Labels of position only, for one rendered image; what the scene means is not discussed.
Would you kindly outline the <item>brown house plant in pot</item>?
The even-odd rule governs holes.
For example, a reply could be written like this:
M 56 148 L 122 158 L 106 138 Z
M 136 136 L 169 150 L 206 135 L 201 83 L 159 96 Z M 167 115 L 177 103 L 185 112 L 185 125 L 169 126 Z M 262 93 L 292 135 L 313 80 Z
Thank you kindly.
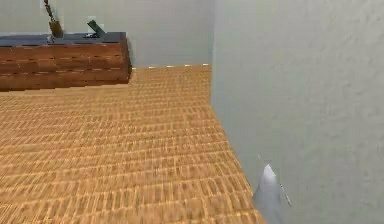
M 49 27 L 52 32 L 52 35 L 55 38 L 62 38 L 64 35 L 63 29 L 60 25 L 60 22 L 54 17 L 51 6 L 49 5 L 49 1 L 43 0 L 43 2 L 44 2 L 44 7 L 46 9 L 46 12 L 48 13 L 48 16 L 50 18 Z

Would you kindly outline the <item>brown wooden chest of drawers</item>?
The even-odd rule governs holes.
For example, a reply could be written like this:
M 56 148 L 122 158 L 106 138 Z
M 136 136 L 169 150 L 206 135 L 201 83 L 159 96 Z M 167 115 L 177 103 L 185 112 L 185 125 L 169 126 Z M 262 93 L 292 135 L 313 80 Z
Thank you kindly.
M 126 84 L 131 72 L 124 32 L 0 36 L 0 92 Z

